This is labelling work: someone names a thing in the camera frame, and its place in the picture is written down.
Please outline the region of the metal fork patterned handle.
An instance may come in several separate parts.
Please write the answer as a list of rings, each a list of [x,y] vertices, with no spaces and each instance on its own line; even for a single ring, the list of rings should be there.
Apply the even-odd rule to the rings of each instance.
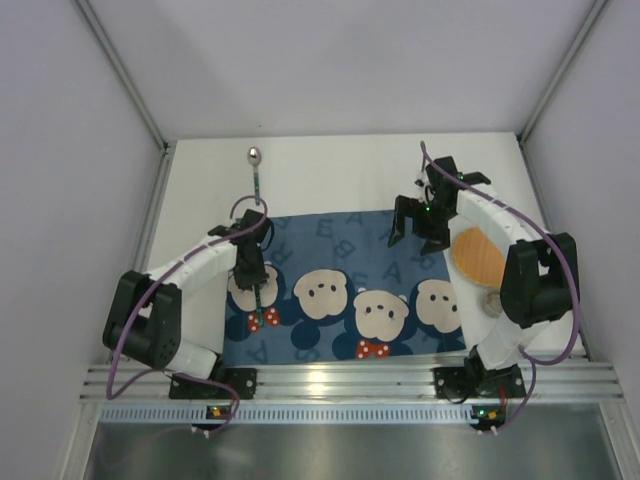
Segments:
[[[262,328],[264,325],[264,318],[263,318],[263,309],[262,309],[260,290],[261,290],[260,285],[254,286],[254,296],[255,296],[255,304],[256,304],[256,320],[258,322],[258,325]]]

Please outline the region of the round wooden plate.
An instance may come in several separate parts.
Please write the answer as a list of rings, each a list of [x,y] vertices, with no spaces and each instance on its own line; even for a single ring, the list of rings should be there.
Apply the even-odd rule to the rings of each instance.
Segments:
[[[455,238],[452,257],[457,269],[471,283],[494,289],[501,286],[505,257],[478,227],[468,228]]]

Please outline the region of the blue cartoon placemat cloth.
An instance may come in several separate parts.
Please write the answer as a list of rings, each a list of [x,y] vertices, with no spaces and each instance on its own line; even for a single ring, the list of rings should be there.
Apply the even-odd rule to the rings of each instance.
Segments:
[[[268,280],[229,281],[223,359],[229,366],[373,360],[462,351],[459,305],[443,253],[407,235],[389,248],[392,214],[365,211],[270,219]]]

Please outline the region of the metal spoon patterned handle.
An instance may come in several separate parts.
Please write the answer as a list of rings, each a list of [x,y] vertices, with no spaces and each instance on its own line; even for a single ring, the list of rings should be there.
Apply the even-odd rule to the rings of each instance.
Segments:
[[[247,161],[252,167],[253,185],[254,185],[254,197],[255,204],[260,204],[260,180],[259,180],[259,166],[262,161],[261,151],[257,146],[252,146],[247,152]]]

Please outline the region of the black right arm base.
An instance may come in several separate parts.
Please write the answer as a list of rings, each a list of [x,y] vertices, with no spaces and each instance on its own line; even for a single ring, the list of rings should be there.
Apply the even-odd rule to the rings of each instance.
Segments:
[[[476,347],[460,366],[438,367],[433,374],[436,397],[454,404],[478,398],[519,399],[526,394],[522,372],[516,364],[487,370]]]

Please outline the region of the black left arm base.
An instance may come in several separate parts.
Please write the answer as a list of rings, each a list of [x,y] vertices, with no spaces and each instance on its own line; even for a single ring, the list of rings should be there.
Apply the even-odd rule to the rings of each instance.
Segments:
[[[251,400],[257,387],[257,369],[217,364],[208,379],[172,374],[169,398],[172,400]]]

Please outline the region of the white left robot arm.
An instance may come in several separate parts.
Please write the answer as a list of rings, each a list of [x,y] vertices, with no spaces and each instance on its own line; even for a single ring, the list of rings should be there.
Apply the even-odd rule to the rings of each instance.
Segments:
[[[102,343],[155,370],[208,379],[218,354],[183,337],[185,301],[221,274],[242,291],[267,283],[261,244],[273,222],[248,209],[240,221],[219,225],[183,256],[154,270],[130,270],[117,284]]]

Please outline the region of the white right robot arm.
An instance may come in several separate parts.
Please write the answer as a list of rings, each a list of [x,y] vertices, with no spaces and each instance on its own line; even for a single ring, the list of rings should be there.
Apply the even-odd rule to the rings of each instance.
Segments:
[[[567,233],[551,234],[499,199],[480,172],[460,172],[452,157],[422,160],[417,198],[397,196],[388,244],[410,224],[423,239],[424,255],[451,245],[450,221],[461,217],[477,227],[504,256],[499,290],[502,313],[490,333],[464,361],[467,379],[480,387],[504,376],[524,357],[542,328],[566,314],[579,316],[577,246]]]

